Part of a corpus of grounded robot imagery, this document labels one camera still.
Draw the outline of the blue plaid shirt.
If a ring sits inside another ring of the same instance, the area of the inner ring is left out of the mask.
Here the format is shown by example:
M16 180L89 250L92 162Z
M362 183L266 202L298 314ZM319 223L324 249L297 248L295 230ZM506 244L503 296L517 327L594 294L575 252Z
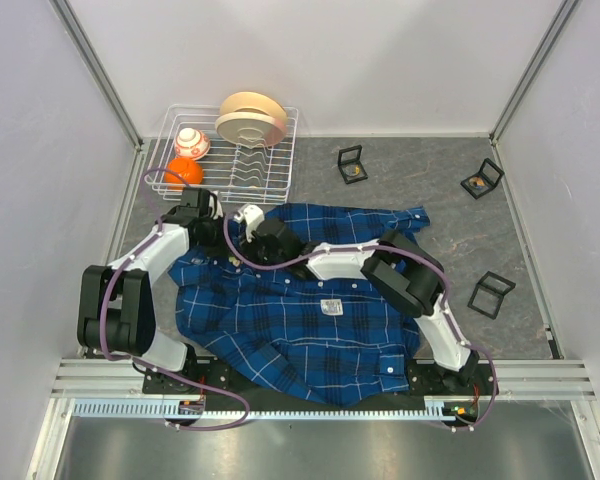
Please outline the blue plaid shirt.
M367 280L302 281L285 270L235 267L200 248L169 275L179 333L262 387L339 407L409 388L418 326ZM340 299L344 314L324 315L322 299Z

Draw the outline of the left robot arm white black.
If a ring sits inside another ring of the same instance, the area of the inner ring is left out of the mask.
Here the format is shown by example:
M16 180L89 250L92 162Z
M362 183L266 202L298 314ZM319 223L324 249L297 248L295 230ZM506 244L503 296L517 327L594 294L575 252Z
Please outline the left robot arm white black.
M186 187L180 203L161 215L150 233L128 253L82 275L77 340L105 357L134 358L165 370L165 382L188 393L199 382L195 354L157 327L152 286L192 247L226 245L222 207L216 193Z

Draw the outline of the round orange picture brooch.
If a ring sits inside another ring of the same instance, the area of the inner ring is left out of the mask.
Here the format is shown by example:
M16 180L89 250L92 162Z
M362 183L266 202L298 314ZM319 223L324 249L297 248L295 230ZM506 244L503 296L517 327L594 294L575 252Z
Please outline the round orange picture brooch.
M360 173L360 169L357 165L348 166L346 173L348 176L357 176Z

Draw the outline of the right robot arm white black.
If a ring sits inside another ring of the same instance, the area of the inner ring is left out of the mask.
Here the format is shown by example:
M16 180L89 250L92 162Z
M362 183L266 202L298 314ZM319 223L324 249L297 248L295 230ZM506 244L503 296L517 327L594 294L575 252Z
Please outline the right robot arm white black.
M281 265L301 280L367 280L399 313L413 318L433 353L433 381L445 391L472 386L479 353L471 348L448 303L442 266L395 229L357 244L303 242L283 221L242 219L240 248L258 265Z

